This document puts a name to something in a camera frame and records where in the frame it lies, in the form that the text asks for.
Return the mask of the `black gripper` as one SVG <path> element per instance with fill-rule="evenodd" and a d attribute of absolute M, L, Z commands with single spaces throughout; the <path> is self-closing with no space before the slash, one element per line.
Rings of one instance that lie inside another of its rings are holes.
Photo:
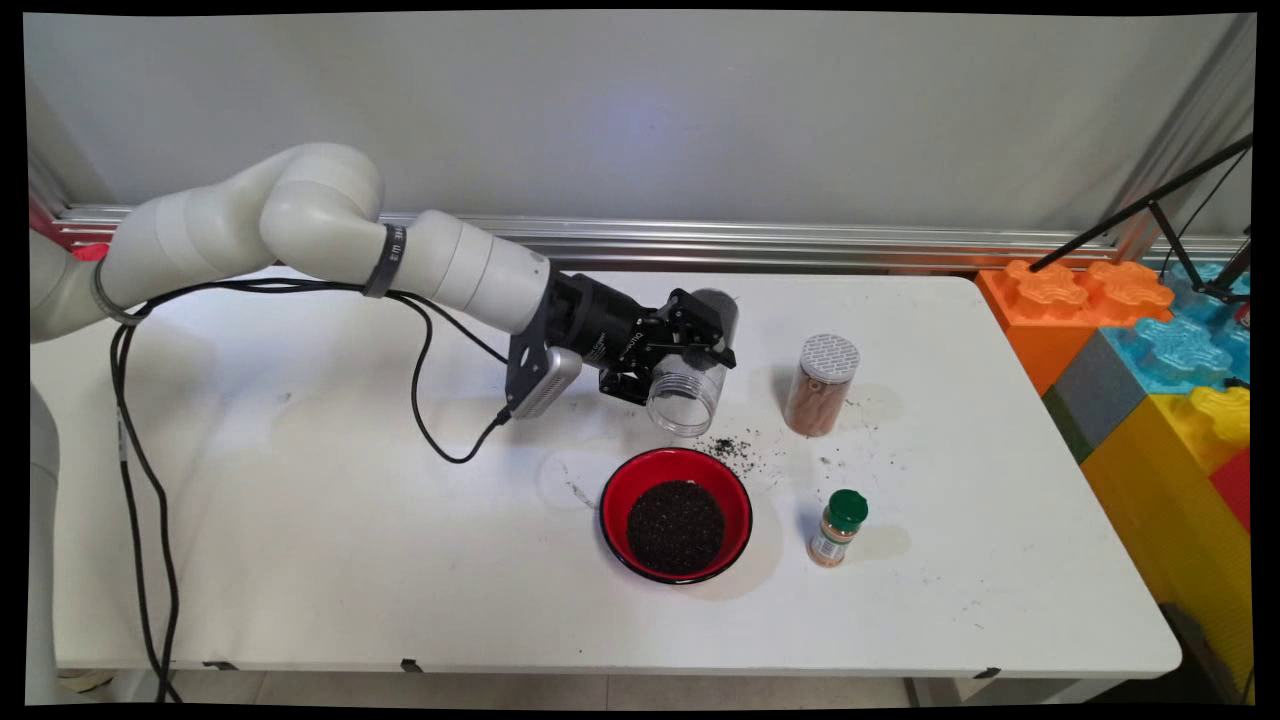
<path fill-rule="evenodd" d="M 701 372 L 737 366 L 724 314 L 709 300 L 673 290 L 655 310 L 588 275 L 552 281 L 552 345 L 599 369 L 603 395 L 641 407 L 663 357 Z"/>

